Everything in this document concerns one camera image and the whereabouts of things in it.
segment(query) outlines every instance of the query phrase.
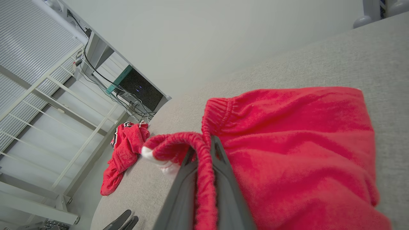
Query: red garment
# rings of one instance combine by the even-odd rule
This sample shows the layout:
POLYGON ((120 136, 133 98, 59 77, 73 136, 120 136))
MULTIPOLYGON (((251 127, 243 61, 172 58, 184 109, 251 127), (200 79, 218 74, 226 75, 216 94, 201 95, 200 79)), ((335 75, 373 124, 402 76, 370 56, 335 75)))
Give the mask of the red garment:
POLYGON ((117 127, 111 141, 114 152, 108 161, 108 168, 103 173, 101 195, 107 196, 115 191, 122 180, 123 172, 138 160, 142 145, 149 138, 148 124, 134 125, 125 122, 117 127))
POLYGON ((264 229, 390 229, 375 210, 374 131, 362 92, 255 90, 207 102, 202 132, 158 135, 142 155, 174 173, 198 154, 196 230, 216 229, 210 135, 220 138, 254 222, 264 229))

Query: folded red garment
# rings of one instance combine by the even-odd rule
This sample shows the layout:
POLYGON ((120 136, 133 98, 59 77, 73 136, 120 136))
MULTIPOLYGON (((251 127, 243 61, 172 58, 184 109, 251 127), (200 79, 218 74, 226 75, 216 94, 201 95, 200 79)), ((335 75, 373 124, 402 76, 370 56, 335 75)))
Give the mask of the folded red garment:
POLYGON ((255 90, 207 102, 200 133, 158 135, 142 155, 175 175, 199 159, 196 230, 215 230, 210 136, 220 138, 259 230, 391 229, 374 207, 374 131, 360 90, 255 90))
POLYGON ((101 195, 107 196, 115 191, 122 180, 123 172, 135 164, 142 145, 149 138, 148 124, 125 122, 117 127, 111 141, 114 152, 108 161, 108 168, 103 173, 101 195))

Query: white pipe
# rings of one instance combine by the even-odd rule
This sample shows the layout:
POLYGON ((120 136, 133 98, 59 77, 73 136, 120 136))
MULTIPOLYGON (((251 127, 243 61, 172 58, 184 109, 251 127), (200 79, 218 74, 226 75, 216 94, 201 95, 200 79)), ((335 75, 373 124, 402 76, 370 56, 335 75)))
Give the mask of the white pipe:
POLYGON ((86 44, 88 39, 84 34, 80 33, 74 26, 68 23, 64 18, 62 18, 57 12, 55 12, 51 7, 49 7, 43 0, 31 0, 38 8, 40 8, 44 13, 50 16, 54 21, 56 21, 60 26, 66 29, 68 32, 78 39, 82 44, 86 44))

